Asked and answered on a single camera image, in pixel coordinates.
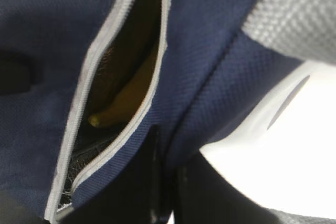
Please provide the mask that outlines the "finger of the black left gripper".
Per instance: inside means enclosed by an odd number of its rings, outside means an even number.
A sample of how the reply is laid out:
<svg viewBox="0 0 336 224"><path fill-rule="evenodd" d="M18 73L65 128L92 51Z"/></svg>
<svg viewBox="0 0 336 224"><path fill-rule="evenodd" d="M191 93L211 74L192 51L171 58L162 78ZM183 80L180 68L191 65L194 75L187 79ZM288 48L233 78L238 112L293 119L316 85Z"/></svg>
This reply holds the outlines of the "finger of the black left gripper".
<svg viewBox="0 0 336 224"><path fill-rule="evenodd" d="M1 95L28 92L44 78L43 62L22 52L1 49Z"/></svg>

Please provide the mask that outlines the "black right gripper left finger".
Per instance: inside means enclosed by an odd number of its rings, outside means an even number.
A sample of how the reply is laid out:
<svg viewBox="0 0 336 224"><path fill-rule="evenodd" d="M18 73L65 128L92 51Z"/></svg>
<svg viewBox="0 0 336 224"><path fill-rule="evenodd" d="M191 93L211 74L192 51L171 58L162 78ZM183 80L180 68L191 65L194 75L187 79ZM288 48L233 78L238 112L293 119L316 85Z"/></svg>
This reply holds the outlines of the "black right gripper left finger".
<svg viewBox="0 0 336 224"><path fill-rule="evenodd" d="M159 141L160 128L154 125L116 179L61 223L168 223Z"/></svg>

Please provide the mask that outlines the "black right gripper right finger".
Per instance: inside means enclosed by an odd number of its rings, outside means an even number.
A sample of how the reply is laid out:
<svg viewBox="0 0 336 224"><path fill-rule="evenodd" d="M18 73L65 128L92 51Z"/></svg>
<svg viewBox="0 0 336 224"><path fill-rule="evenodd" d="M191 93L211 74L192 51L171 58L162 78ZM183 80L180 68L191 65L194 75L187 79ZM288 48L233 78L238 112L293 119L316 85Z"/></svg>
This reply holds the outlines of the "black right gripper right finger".
<svg viewBox="0 0 336 224"><path fill-rule="evenodd" d="M202 154L181 165L175 178L175 223L295 223L244 196Z"/></svg>

